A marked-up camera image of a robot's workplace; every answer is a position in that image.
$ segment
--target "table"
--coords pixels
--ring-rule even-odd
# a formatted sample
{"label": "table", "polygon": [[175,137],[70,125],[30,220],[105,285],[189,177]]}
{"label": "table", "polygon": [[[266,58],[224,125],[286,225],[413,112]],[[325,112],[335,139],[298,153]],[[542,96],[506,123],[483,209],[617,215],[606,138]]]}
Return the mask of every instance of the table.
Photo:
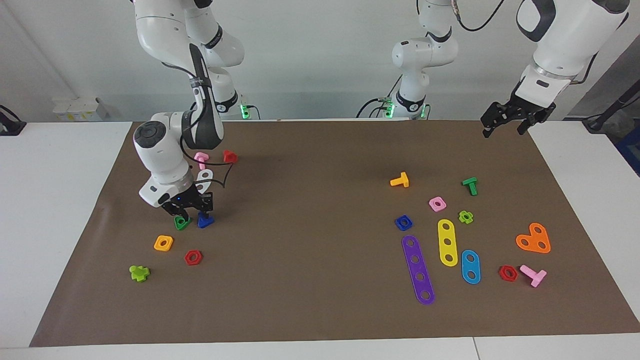
{"label": "table", "polygon": [[[637,358],[640,334],[26,348],[130,126],[30,124],[0,142],[0,358]],[[640,283],[628,264],[640,254],[640,179],[605,136],[579,123],[549,122],[531,135],[639,316]]]}

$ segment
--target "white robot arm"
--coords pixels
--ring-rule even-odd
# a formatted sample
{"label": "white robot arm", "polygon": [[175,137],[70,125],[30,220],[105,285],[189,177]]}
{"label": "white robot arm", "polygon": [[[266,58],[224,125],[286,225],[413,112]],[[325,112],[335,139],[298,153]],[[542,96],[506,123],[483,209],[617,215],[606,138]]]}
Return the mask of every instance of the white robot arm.
{"label": "white robot arm", "polygon": [[[220,144],[224,129],[216,111],[221,106],[215,102],[216,92],[222,99],[237,100],[230,76],[220,67],[240,64],[244,49],[215,21],[212,0],[133,3],[140,45],[167,67],[188,75],[196,103],[193,110],[157,113],[136,129],[136,151],[151,172],[139,194],[150,205],[188,220],[186,208],[207,214],[213,201],[212,193],[201,195],[196,189],[182,142],[190,149],[213,149]],[[214,81],[209,71],[215,73]],[[213,89],[215,81],[218,91]]]}
{"label": "white robot arm", "polygon": [[392,53],[394,65],[403,74],[400,88],[392,97],[395,117],[420,117],[429,86],[424,69],[451,63],[458,55],[451,28],[455,21],[451,0],[420,0],[418,18],[427,29],[426,37],[399,42]]}
{"label": "white robot arm", "polygon": [[629,0],[523,0],[518,27],[538,48],[510,100],[494,102],[482,116],[484,136],[511,120],[523,120],[521,135],[546,121],[556,97],[627,19],[628,6]]}

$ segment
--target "green t-shaped piece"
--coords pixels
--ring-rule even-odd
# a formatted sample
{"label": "green t-shaped piece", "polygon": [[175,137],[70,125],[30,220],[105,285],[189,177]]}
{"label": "green t-shaped piece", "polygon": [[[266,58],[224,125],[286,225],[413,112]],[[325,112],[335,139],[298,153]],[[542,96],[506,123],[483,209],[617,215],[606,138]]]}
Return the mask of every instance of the green t-shaped piece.
{"label": "green t-shaped piece", "polygon": [[477,178],[470,177],[467,180],[464,180],[462,182],[462,185],[469,187],[469,191],[471,192],[471,196],[476,196],[478,194],[478,190],[476,189],[476,183],[477,182],[478,182]]}

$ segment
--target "blue square nut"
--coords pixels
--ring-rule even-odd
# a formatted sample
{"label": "blue square nut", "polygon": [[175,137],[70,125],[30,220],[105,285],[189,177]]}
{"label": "blue square nut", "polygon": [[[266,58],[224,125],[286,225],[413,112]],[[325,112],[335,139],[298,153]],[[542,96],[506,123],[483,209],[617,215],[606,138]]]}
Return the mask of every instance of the blue square nut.
{"label": "blue square nut", "polygon": [[396,219],[396,226],[398,226],[398,229],[401,231],[407,231],[413,226],[413,222],[408,216],[403,215]]}

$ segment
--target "pink t-shaped piece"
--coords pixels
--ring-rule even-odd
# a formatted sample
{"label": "pink t-shaped piece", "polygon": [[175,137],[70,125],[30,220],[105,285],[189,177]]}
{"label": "pink t-shaped piece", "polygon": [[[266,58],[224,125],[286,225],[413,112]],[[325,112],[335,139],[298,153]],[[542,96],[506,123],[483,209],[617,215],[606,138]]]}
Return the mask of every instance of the pink t-shaped piece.
{"label": "pink t-shaped piece", "polygon": [[[198,161],[207,161],[209,159],[209,155],[205,154],[204,152],[197,152],[196,156],[194,156],[193,158]],[[200,166],[200,170],[204,170],[207,168],[207,165],[200,163],[198,165]]]}
{"label": "pink t-shaped piece", "polygon": [[542,279],[544,279],[545,276],[547,276],[546,271],[540,270],[540,272],[535,272],[534,270],[531,270],[531,268],[528,267],[527,265],[522,265],[520,267],[520,271],[523,272],[526,276],[531,278],[532,280],[531,286],[533,286],[534,288],[537,288],[540,282],[542,281]]}

